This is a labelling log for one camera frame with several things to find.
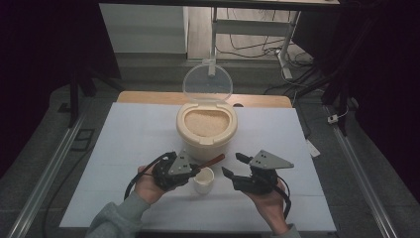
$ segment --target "white paper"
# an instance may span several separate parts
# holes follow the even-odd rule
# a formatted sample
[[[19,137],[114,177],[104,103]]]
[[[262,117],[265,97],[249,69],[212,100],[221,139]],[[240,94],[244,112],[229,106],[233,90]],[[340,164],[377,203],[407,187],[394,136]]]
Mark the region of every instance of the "white paper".
[[[182,149],[175,123],[180,106],[114,103],[92,156],[80,179],[61,227],[88,227],[108,202],[120,204],[137,173],[158,156]],[[292,206],[287,222],[299,230],[335,231],[321,184],[308,153],[294,109],[235,108],[238,131],[229,143],[226,159],[212,167],[213,189],[198,195],[188,183],[167,193],[145,212],[145,229],[166,231],[269,231],[252,202],[233,190],[221,167],[248,176],[250,167],[235,153],[255,156],[266,150],[292,163],[277,170],[290,186]]]

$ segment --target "toilet lid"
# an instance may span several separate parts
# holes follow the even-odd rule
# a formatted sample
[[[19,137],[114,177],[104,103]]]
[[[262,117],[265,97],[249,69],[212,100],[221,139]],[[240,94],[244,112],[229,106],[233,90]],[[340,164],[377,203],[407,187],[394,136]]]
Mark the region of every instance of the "toilet lid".
[[[220,102],[232,95],[233,85],[225,69],[216,64],[204,63],[187,73],[182,89],[192,101]]]

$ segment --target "gray floor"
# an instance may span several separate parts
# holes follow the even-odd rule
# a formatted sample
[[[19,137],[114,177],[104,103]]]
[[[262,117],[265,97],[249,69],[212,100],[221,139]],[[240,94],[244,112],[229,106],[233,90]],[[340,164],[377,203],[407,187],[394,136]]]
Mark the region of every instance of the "gray floor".
[[[186,61],[168,56],[141,58],[118,55],[123,79],[119,82],[131,90],[181,91],[183,77],[197,61]],[[263,94],[271,86],[284,84],[279,77],[278,63],[260,61],[219,61],[233,78],[234,93]],[[304,68],[293,69],[299,75]],[[92,143],[98,138],[111,104],[118,92],[100,80],[94,80],[98,88],[93,105],[81,129],[94,130]],[[282,94],[275,89],[269,94]],[[328,200],[337,234],[302,233],[303,237],[382,237],[376,221],[365,202],[359,186],[349,169],[348,162],[338,144],[333,127],[326,122],[327,113],[320,103],[321,91],[314,91],[294,106],[299,111],[302,129],[309,140],[321,152],[314,164]],[[51,106],[44,120],[28,142],[15,164],[0,180],[0,237],[6,237],[28,196],[40,178],[49,159],[63,136],[69,121],[67,113],[57,112],[62,103],[69,102],[68,87],[52,94]],[[348,113],[347,129],[359,159],[365,167],[374,189],[391,218],[399,237],[420,237],[420,206],[395,173],[386,158],[359,127],[353,107]],[[74,149],[83,148],[83,142],[75,142]],[[84,152],[70,151],[52,184],[27,237],[43,237],[43,219],[53,194]],[[77,187],[84,165],[89,156],[65,180],[52,201],[48,212],[46,230],[49,237],[82,237],[83,229],[60,229],[58,225],[66,206]]]

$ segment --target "metal frame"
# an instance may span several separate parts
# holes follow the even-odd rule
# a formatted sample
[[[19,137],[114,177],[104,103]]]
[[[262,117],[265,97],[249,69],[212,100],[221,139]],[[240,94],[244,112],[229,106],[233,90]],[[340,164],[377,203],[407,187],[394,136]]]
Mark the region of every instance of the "metal frame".
[[[291,18],[290,22],[262,22],[230,19],[218,20],[217,8],[213,8],[209,75],[214,75],[215,73],[214,65],[216,64],[216,35],[232,34],[248,36],[284,37],[281,51],[276,56],[280,63],[281,73],[284,76],[284,78],[286,80],[292,79],[293,77],[291,75],[285,56],[287,54],[287,49],[293,36],[299,15],[300,12],[294,12],[294,16]]]
[[[46,198],[51,185],[53,184],[53,180],[55,179],[55,176],[58,173],[58,170],[61,167],[68,150],[70,149],[71,143],[77,135],[77,132],[83,123],[87,112],[89,111],[92,101],[92,98],[86,98],[82,103],[81,112],[78,119],[75,121],[72,128],[68,128],[66,130],[58,148],[52,155],[52,158],[46,166],[43,174],[41,175],[41,178],[38,180],[34,190],[25,203],[25,206],[22,208],[21,213],[12,226],[12,229],[7,236],[8,238],[25,237],[28,233],[32,222],[34,221],[38,210],[43,204],[43,201]]]
[[[327,106],[324,106],[324,110],[328,115],[330,115]],[[343,134],[337,125],[334,126],[334,133],[349,163],[349,167],[352,170],[359,187],[361,188],[367,205],[371,209],[372,215],[376,220],[377,227],[382,233],[382,236],[385,238],[397,238],[398,234],[393,228],[393,224],[386,213],[386,210],[383,208],[382,202],[379,197],[377,197],[376,192],[374,191],[373,186],[371,185],[370,180],[368,179],[368,176],[365,173],[365,170],[359,161],[358,155],[353,149],[348,137]]]

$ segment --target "aluminum rail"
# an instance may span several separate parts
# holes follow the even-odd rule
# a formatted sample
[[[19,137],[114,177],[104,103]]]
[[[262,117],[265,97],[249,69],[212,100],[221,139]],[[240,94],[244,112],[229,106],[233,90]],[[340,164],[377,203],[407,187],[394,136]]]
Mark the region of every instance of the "aluminum rail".
[[[397,238],[398,234],[396,233],[392,222],[386,213],[386,210],[383,208],[382,202],[377,197],[368,179],[368,176],[365,173],[365,170],[359,161],[355,150],[353,149],[352,144],[350,143],[349,139],[342,134],[337,125],[334,126],[334,133],[336,134],[337,140],[346,156],[356,181],[361,188],[367,205],[372,211],[373,217],[376,220],[377,226],[382,233],[382,236],[384,238]]]
[[[25,203],[25,206],[22,208],[15,224],[12,226],[12,229],[7,236],[8,238],[25,237],[28,233],[32,222],[43,204],[43,201],[53,184],[53,180],[55,179],[55,176],[58,173],[68,150],[70,149],[71,143],[73,142],[81,124],[84,121],[84,118],[86,117],[92,101],[92,98],[85,98],[83,100],[78,119],[75,121],[72,128],[68,128],[66,130],[61,142],[52,155],[50,162],[47,164],[43,174],[41,175],[41,178],[38,180],[34,190]]]

